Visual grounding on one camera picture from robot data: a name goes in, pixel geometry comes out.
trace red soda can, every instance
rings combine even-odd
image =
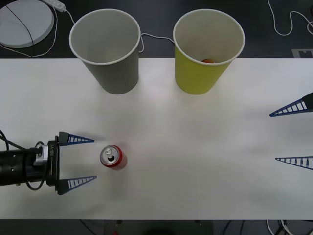
[[[108,145],[100,153],[102,165],[113,170],[121,170],[127,164],[127,157],[116,145]]]

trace white cable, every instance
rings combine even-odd
[[[55,8],[54,7],[52,7],[53,8],[53,10],[54,10],[54,13],[55,13],[55,16],[56,16],[56,23],[55,23],[55,33],[54,33],[54,40],[53,40],[53,43],[52,43],[52,46],[50,47],[50,49],[46,52],[46,53],[44,53],[44,54],[41,54],[41,55],[35,55],[35,56],[33,56],[33,58],[35,58],[35,57],[40,57],[40,56],[43,56],[43,55],[46,55],[52,48],[53,48],[53,46],[54,46],[54,43],[55,43],[55,39],[56,39],[56,37],[57,37],[57,29],[58,29],[58,15],[57,15],[57,12],[55,11]],[[21,52],[19,52],[19,51],[16,51],[16,50],[13,50],[13,49],[10,49],[10,48],[7,48],[7,47],[4,47],[3,45],[1,45],[0,44],[0,46],[2,47],[2,48],[4,48],[4,49],[7,49],[7,50],[10,50],[10,51],[13,51],[13,52],[16,52],[16,53],[18,53],[18,54],[22,54],[22,55],[25,55],[25,56],[27,56],[27,57],[30,57],[31,58],[31,56],[30,55],[26,55],[26,54],[24,54],[24,53],[21,53]]]
[[[7,48],[7,47],[3,46],[2,44],[0,44],[0,46],[1,46],[2,48],[6,49],[6,50],[10,50],[10,51],[16,52],[16,53],[18,53],[18,54],[25,55],[25,56],[27,56],[27,57],[31,57],[30,55],[26,55],[26,54],[21,53],[21,52],[18,52],[18,51],[16,51],[16,50]]]
[[[67,12],[67,13],[69,14],[70,19],[72,20],[73,24],[75,24],[75,21],[73,20],[73,17],[72,17],[72,15],[70,14],[70,12],[69,12],[69,11],[67,11],[66,9],[65,9],[64,11],[65,11],[65,12]]]
[[[283,220],[281,220],[280,222],[282,223],[283,228],[286,230],[286,232],[287,232],[289,235],[294,235],[294,234],[292,234],[292,233],[289,231],[289,229],[287,228],[287,226],[284,224],[284,221],[283,221]]]
[[[167,39],[167,40],[170,40],[172,43],[174,43],[174,41],[173,41],[172,39],[170,39],[170,38],[166,38],[166,37],[157,37],[157,36],[151,35],[151,34],[149,34],[149,33],[142,33],[142,34],[140,35],[141,43],[142,43],[142,50],[141,50],[139,53],[142,53],[142,52],[144,51],[144,49],[145,49],[145,45],[143,44],[143,39],[142,39],[142,36],[144,36],[144,35],[147,35],[147,36],[150,36],[150,37],[153,37],[153,38]]]
[[[48,54],[48,52],[53,48],[54,46],[54,43],[55,43],[55,39],[57,38],[57,29],[58,29],[58,15],[57,15],[57,12],[55,11],[55,8],[53,7],[53,10],[54,10],[54,13],[55,13],[55,16],[56,16],[56,23],[55,23],[55,33],[54,33],[54,40],[53,40],[53,43],[52,43],[52,46],[50,47],[50,49],[44,53],[44,54],[41,54],[41,55],[36,55],[36,56],[33,56],[33,57],[40,57],[40,56],[43,56],[43,55],[46,55]]]
[[[273,9],[272,9],[272,7],[271,7],[271,5],[270,5],[269,0],[268,0],[268,5],[269,5],[270,11],[272,12],[272,15],[273,15],[274,29],[275,29],[276,33],[278,33],[278,34],[281,35],[281,36],[288,36],[289,34],[291,34],[291,32],[292,32],[292,30],[293,30],[293,23],[292,23],[291,14],[292,14],[292,13],[298,13],[300,16],[302,16],[302,17],[308,22],[308,25],[307,25],[308,32],[313,35],[313,33],[309,30],[309,25],[310,25],[310,26],[312,27],[312,29],[313,29],[313,25],[311,24],[311,23],[313,23],[313,21],[310,22],[304,15],[302,15],[300,12],[297,12],[297,11],[291,11],[291,12],[289,13],[290,22],[291,22],[291,29],[290,29],[290,32],[287,33],[287,34],[281,34],[281,33],[279,33],[279,32],[277,31],[277,29],[276,29],[275,16],[274,16],[274,12],[273,12]]]
[[[266,221],[266,225],[268,226],[268,230],[269,230],[270,234],[275,235],[275,234],[273,233],[273,231],[272,231],[272,230],[270,229],[270,227],[269,227],[268,220]]]

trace paper cup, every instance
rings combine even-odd
[[[109,93],[123,94],[138,82],[140,28],[126,12],[101,9],[79,19],[69,46]]]
[[[245,45],[239,23],[228,14],[200,9],[182,16],[173,32],[175,79],[189,94],[209,91]],[[213,59],[214,64],[201,62]]]

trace can lid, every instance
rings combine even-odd
[[[100,161],[104,165],[113,165],[118,162],[120,154],[114,145],[108,145],[100,153]]]

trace cup rim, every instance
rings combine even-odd
[[[86,60],[84,58],[82,58],[81,56],[79,56],[76,51],[74,50],[73,48],[73,45],[72,45],[72,42],[71,42],[71,39],[72,39],[72,34],[73,34],[73,31],[75,29],[75,27],[78,25],[78,23],[83,20],[84,18],[86,18],[87,16],[91,15],[91,14],[94,14],[95,12],[98,12],[98,11],[116,11],[116,12],[120,12],[124,15],[127,15],[128,17],[130,17],[134,23],[136,24],[137,28],[138,28],[138,39],[137,39],[137,42],[136,42],[136,45],[134,46],[134,48],[126,55],[124,55],[122,58],[119,58],[117,60],[113,60],[113,61],[110,61],[110,62],[92,62],[92,61],[89,61],[89,60]],[[115,64],[117,62],[120,62],[124,59],[126,59],[127,57],[129,57],[138,47],[139,45],[139,42],[140,42],[140,35],[141,35],[141,32],[140,32],[140,27],[139,27],[139,24],[138,22],[135,20],[135,18],[133,16],[131,16],[130,14],[128,14],[127,12],[125,11],[121,11],[121,10],[117,10],[117,9],[111,9],[111,8],[108,8],[108,9],[99,9],[99,10],[95,10],[95,11],[91,11],[89,13],[87,13],[86,15],[84,15],[83,17],[81,17],[75,24],[74,26],[72,27],[70,33],[69,33],[69,38],[68,38],[68,41],[69,41],[69,47],[71,49],[71,51],[74,53],[74,55],[79,58],[80,60],[82,60],[83,62],[86,62],[87,64],[91,64],[91,65],[111,65],[111,64]]]
[[[185,18],[186,16],[192,14],[192,13],[195,13],[195,12],[200,12],[200,11],[214,11],[214,12],[218,12],[218,13],[221,13],[222,15],[225,15],[227,17],[229,17],[239,28],[241,34],[242,34],[242,37],[243,37],[243,43],[242,43],[242,46],[239,50],[239,52],[233,56],[232,58],[230,58],[229,60],[226,60],[226,61],[223,61],[223,62],[220,62],[220,63],[205,63],[205,62],[201,62],[199,60],[195,60],[193,58],[191,58],[189,55],[187,55],[185,52],[183,52],[183,50],[179,47],[177,41],[176,41],[176,36],[175,36],[175,32],[176,32],[176,28],[177,28],[177,25],[180,23],[180,21]],[[201,64],[201,65],[206,65],[206,66],[219,66],[219,65],[224,65],[224,64],[227,64],[231,61],[233,61],[234,59],[236,59],[240,53],[243,51],[244,49],[244,46],[245,46],[245,42],[246,42],[246,38],[245,38],[245,33],[244,33],[244,30],[242,29],[241,25],[233,18],[231,17],[229,14],[226,14],[225,12],[223,11],[218,11],[218,10],[214,10],[214,9],[198,9],[198,10],[194,10],[194,11],[190,11],[188,13],[186,13],[185,15],[183,15],[182,17],[180,17],[180,19],[176,22],[175,26],[174,26],[174,30],[173,30],[173,39],[174,39],[174,42],[175,42],[175,46],[177,47],[177,49],[186,57],[188,58],[189,60],[193,61],[193,62],[196,62],[198,64]]]

